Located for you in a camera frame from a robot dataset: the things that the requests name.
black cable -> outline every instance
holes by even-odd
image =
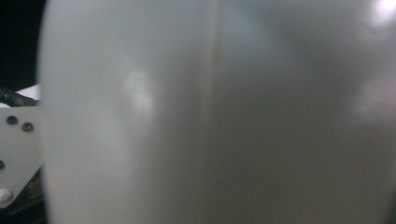
[[[15,91],[8,90],[0,87],[0,103],[14,106],[35,106],[38,105],[38,101],[23,95]]]

bolt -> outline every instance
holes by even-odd
[[[9,189],[0,189],[0,203],[5,203],[12,197],[12,191]]]
[[[21,128],[24,132],[31,132],[35,127],[30,122],[25,122],[22,124]]]
[[[15,116],[8,116],[6,119],[7,124],[14,125],[18,123],[18,119]]]

white plastic surface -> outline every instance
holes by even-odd
[[[390,0],[49,1],[53,223],[383,223]]]

